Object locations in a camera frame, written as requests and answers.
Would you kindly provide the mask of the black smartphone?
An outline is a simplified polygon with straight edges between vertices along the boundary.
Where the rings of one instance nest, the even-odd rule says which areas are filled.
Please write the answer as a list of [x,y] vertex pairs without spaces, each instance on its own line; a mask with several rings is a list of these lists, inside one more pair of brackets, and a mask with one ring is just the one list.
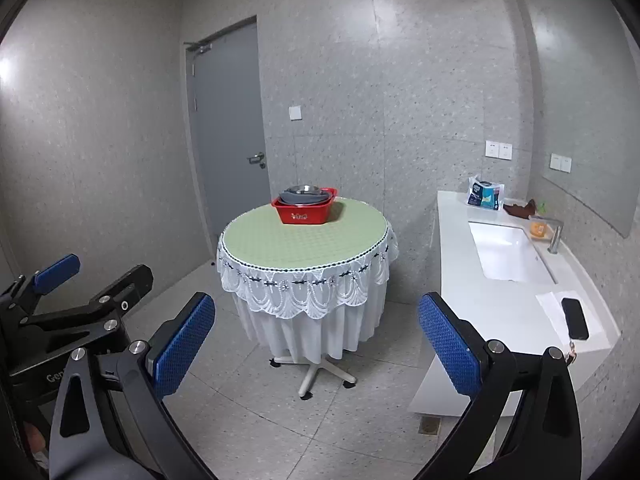
[[561,306],[565,315],[568,336],[571,340],[588,340],[590,333],[582,310],[582,304],[575,298],[563,298]]

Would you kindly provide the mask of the white counter with sink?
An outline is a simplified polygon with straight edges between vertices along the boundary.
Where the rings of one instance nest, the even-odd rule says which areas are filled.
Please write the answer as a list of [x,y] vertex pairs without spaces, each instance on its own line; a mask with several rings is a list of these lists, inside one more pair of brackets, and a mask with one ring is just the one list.
[[462,193],[439,192],[437,213],[433,288],[484,339],[530,354],[560,348],[536,296],[574,290],[591,304],[610,346],[581,354],[574,350],[570,378],[574,388],[582,388],[617,344],[620,330],[570,248],[561,244],[556,255],[550,254],[548,240],[534,240],[527,221],[470,206]]

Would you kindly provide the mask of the metal faucet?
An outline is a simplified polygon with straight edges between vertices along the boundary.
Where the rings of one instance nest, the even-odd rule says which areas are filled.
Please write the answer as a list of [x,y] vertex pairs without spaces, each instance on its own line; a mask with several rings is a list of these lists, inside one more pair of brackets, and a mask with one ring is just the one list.
[[543,221],[547,225],[547,232],[544,238],[537,238],[537,240],[548,240],[548,252],[552,255],[556,255],[559,251],[560,241],[564,229],[564,222],[561,220],[556,220],[547,217],[537,216],[536,214],[533,217],[529,218],[529,222],[532,220]]

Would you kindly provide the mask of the white table base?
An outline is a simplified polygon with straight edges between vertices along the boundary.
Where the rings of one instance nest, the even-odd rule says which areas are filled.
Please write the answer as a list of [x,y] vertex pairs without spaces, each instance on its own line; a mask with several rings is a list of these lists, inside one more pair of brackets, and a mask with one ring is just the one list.
[[275,356],[269,360],[269,364],[273,368],[278,368],[283,365],[306,367],[305,376],[297,391],[299,399],[303,401],[312,398],[311,388],[314,385],[320,370],[324,370],[338,379],[341,379],[343,387],[346,389],[354,388],[358,382],[355,376],[345,372],[326,358],[322,358],[320,363],[317,364],[308,360],[295,361],[292,356]]

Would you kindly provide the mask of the orange sponge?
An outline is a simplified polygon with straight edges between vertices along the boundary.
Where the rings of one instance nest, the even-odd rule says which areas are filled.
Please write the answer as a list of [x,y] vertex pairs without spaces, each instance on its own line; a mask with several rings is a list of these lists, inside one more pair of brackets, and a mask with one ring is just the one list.
[[535,238],[544,238],[547,232],[547,225],[543,221],[532,220],[529,222],[529,234]]

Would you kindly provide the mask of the brown cloth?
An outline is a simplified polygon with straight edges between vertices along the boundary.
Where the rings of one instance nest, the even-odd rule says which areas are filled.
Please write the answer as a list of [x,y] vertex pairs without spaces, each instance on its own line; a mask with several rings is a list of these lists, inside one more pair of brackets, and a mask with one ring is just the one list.
[[512,217],[528,220],[536,214],[536,202],[529,200],[526,205],[504,204],[503,210]]

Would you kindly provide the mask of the blue plastic plate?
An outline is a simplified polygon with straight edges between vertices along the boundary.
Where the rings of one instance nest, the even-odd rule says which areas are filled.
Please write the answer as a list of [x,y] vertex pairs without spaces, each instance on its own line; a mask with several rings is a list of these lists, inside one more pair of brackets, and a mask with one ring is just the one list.
[[283,191],[282,191],[278,197],[278,202],[283,205],[292,205],[292,206],[322,204],[322,203],[325,203],[327,200],[329,200],[331,197],[331,193],[329,191],[327,190],[323,190],[323,191],[324,193],[322,195],[317,195],[317,196],[290,195],[290,194],[283,194]]

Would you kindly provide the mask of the large steel bowl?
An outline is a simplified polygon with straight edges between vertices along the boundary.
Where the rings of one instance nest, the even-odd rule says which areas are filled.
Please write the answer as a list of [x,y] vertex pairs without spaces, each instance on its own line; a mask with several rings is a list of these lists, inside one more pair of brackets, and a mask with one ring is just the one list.
[[324,191],[322,188],[311,184],[300,184],[290,186],[283,191],[283,194],[290,195],[307,195],[307,196],[317,196],[322,195]]

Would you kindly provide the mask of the red plastic basin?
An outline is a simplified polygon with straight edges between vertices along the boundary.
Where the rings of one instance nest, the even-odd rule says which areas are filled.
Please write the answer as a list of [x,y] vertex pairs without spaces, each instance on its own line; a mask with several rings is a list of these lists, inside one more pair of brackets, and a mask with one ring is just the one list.
[[311,224],[323,224],[329,219],[331,207],[336,199],[336,188],[322,188],[321,194],[313,202],[304,200],[301,202],[291,198],[288,202],[279,196],[271,202],[271,206],[277,211],[280,221],[291,226],[308,226]]

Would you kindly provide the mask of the blue tissue pack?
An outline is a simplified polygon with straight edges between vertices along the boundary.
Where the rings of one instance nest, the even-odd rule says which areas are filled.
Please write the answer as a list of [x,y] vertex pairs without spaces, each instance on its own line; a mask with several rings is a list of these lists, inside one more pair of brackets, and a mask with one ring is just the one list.
[[469,178],[468,197],[470,206],[489,210],[499,210],[503,204],[504,185],[480,180],[479,176]]

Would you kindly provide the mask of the green round tablecloth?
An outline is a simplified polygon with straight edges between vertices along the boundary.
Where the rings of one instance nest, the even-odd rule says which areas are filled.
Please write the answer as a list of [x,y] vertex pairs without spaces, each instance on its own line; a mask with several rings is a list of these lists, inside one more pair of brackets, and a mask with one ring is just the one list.
[[382,240],[388,222],[374,207],[339,197],[322,224],[284,224],[272,205],[241,214],[219,239],[232,259],[261,269],[314,269],[352,260]]

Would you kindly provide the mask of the grey door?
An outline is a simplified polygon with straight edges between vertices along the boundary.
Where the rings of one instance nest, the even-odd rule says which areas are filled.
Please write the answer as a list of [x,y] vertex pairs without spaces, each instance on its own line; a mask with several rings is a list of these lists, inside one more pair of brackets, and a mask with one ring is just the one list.
[[213,245],[227,224],[270,201],[259,79],[257,18],[186,45],[186,105],[198,197]]

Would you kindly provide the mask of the white wall switch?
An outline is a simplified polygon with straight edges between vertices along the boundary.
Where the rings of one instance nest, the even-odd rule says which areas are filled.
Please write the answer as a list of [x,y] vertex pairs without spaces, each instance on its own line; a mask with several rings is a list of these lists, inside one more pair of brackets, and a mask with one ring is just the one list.
[[298,122],[303,118],[302,107],[300,105],[290,106],[288,108],[288,118],[291,122]]

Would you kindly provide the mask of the white double wall socket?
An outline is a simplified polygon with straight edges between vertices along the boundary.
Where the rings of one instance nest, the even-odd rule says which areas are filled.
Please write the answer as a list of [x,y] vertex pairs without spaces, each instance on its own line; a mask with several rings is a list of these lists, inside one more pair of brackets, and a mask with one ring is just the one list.
[[485,156],[502,160],[511,160],[513,148],[511,143],[489,141],[485,142]]

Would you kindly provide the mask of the wall mirror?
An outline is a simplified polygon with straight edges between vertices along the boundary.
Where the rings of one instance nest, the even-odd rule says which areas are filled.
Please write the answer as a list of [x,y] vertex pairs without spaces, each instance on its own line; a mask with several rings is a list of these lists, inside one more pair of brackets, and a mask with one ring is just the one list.
[[639,49],[611,0],[522,0],[542,175],[628,236],[639,198]]

